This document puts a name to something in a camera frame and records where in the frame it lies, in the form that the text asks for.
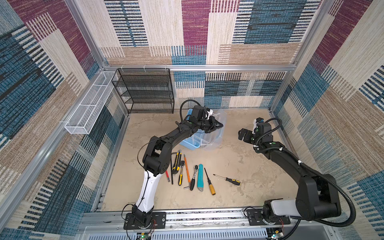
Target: red tool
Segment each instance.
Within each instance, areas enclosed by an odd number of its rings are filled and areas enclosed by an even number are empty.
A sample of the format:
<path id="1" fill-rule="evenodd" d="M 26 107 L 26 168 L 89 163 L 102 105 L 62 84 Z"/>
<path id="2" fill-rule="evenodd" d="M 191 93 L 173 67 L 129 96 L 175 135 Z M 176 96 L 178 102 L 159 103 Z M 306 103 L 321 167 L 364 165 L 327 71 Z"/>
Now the red tool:
<path id="1" fill-rule="evenodd" d="M 166 175 L 167 175 L 167 178 L 168 178 L 168 182 L 170 182 L 169 175 L 168 175 L 168 170 L 166 170 Z"/>

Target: screwdriver handle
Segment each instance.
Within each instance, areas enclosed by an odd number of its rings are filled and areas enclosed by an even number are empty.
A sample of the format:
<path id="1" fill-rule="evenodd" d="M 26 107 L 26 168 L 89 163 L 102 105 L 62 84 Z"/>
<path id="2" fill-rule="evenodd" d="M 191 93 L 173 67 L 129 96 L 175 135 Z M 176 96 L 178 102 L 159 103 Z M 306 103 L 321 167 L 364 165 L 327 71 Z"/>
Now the screwdriver handle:
<path id="1" fill-rule="evenodd" d="M 190 190 L 192 191 L 193 190 L 193 187 L 195 186 L 195 179 L 192 178 L 191 180 L 191 187 L 190 187 Z"/>
<path id="2" fill-rule="evenodd" d="M 225 178 L 226 181 L 230 182 L 230 183 L 233 183 L 235 185 L 238 185 L 240 186 L 240 181 L 239 180 L 236 180 L 236 179 L 230 179 L 230 178 Z"/>
<path id="3" fill-rule="evenodd" d="M 209 185 L 209 190 L 211 190 L 212 195 L 216 194 L 214 186 L 212 184 Z"/>
<path id="4" fill-rule="evenodd" d="M 179 175 L 179 186 L 181 186 L 181 182 L 183 181 L 183 174 Z"/>

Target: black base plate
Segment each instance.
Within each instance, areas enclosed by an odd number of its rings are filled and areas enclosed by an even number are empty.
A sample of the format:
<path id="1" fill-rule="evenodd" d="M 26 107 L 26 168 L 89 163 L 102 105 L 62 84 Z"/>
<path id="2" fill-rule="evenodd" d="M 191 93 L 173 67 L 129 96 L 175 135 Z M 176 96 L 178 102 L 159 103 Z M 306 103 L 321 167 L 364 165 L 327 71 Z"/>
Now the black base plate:
<path id="1" fill-rule="evenodd" d="M 166 227 L 166 212 L 154 212 L 152 213 L 152 219 L 156 221 L 156 229 L 164 229 Z M 151 229 L 153 226 L 153 221 L 151 221 L 150 225 L 146 229 Z M 142 225 L 132 217 L 132 214 L 129 213 L 125 216 L 125 222 L 124 222 L 124 230 L 146 230 L 146 229 L 141 229 L 139 226 L 142 227 Z"/>
<path id="2" fill-rule="evenodd" d="M 262 209 L 247 209 L 246 213 L 247 216 L 254 216 L 255 218 L 250 218 L 249 225 L 250 226 L 260 226 L 260 225 L 268 225 L 263 221 L 263 216 L 261 213 Z M 289 220 L 289 217 L 281 217 L 281 220 L 283 221 L 284 225 L 291 224 L 291 220 Z M 281 225 L 280 221 L 276 222 L 274 225 Z"/>

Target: white arm segment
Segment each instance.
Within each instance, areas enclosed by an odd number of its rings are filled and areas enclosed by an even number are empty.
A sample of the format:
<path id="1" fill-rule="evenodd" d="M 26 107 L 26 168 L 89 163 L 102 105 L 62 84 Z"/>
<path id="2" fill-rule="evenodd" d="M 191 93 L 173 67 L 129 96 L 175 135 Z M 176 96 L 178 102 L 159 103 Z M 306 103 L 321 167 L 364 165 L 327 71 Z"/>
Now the white arm segment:
<path id="1" fill-rule="evenodd" d="M 149 171 L 144 171 L 144 182 L 141 187 L 140 197 L 136 202 L 136 206 L 138 206 L 138 209 L 140 211 L 148 212 L 153 208 L 155 193 L 156 193 L 157 185 L 159 184 L 159 180 L 161 176 L 162 174 L 158 174 L 156 177 L 154 177 L 153 173 Z"/>
<path id="2" fill-rule="evenodd" d="M 296 208 L 296 199 L 273 200 L 271 201 L 271 206 L 272 206 L 273 213 L 275 215 L 301 217 L 300 213 L 297 211 L 297 208 Z"/>

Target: beige table surface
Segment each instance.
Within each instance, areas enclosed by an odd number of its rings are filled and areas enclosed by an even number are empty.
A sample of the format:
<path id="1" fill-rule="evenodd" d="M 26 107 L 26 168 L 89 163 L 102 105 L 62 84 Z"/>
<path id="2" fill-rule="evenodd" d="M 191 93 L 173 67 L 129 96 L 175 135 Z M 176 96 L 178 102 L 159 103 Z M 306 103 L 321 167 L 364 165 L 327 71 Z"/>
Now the beige table surface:
<path id="1" fill-rule="evenodd" d="M 225 111 L 227 123 L 220 147 L 213 151 L 190 150 L 179 144 L 173 149 L 174 152 L 181 149 L 182 154 L 186 155 L 191 176 L 194 165 L 203 164 L 216 195 L 211 195 L 205 173 L 203 192 L 197 190 L 197 182 L 193 191 L 183 189 L 188 185 L 184 168 L 182 186 L 177 184 L 179 174 L 174 175 L 173 185 L 167 181 L 165 174 L 162 176 L 155 195 L 155 209 L 261 206 L 268 199 L 296 197 L 297 185 L 287 173 L 264 155 L 256 154 L 252 145 L 238 140 L 238 131 L 242 128 L 251 130 L 255 118 L 269 119 L 268 110 L 226 109 Z M 175 129 L 177 127 L 175 121 L 180 121 L 178 110 L 175 110 L 174 114 L 131 115 L 102 211 L 119 211 L 126 204 L 134 204 L 137 201 L 144 180 L 144 170 L 137 162 L 137 152 L 152 136 L 160 137 Z M 277 131 L 273 135 L 275 141 L 281 141 Z M 140 162 L 145 149 L 146 147 L 140 152 Z M 212 174 L 235 178 L 242 184 L 236 186 Z"/>

